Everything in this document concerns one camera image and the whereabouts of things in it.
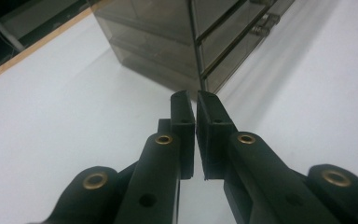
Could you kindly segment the smoky transparent plastic drawer cabinet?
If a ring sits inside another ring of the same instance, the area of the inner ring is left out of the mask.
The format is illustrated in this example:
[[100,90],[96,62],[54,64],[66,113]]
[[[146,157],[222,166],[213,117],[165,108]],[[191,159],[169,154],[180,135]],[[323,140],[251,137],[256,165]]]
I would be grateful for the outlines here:
[[173,90],[218,92],[295,0],[88,0],[121,64]]

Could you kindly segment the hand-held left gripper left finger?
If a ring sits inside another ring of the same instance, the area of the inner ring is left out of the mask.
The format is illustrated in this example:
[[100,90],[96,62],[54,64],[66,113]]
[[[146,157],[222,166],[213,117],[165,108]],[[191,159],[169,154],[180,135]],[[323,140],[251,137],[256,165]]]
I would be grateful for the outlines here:
[[171,117],[158,121],[158,131],[174,133],[179,137],[182,179],[190,179],[194,174],[195,126],[188,91],[174,93],[171,96]]

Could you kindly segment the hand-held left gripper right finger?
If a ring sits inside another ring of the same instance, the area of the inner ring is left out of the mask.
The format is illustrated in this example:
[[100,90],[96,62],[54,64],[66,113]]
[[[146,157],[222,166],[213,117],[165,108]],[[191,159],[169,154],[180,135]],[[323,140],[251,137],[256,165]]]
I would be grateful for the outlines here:
[[227,141],[236,131],[234,122],[218,96],[198,91],[196,134],[206,180],[224,178]]

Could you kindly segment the grey metal stand bar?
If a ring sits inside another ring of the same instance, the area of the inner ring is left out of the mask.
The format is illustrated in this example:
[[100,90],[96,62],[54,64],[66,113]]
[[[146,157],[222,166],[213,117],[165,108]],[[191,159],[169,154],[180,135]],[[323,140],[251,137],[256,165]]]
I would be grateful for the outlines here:
[[23,44],[0,22],[0,35],[8,42],[8,44],[17,52],[25,50]]

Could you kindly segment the grey board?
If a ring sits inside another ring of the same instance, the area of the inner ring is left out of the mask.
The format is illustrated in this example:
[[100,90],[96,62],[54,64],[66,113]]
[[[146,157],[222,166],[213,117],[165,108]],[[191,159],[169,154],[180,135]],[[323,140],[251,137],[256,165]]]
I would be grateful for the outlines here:
[[59,13],[77,5],[82,5],[82,0],[30,0],[1,17],[0,22],[20,39]]

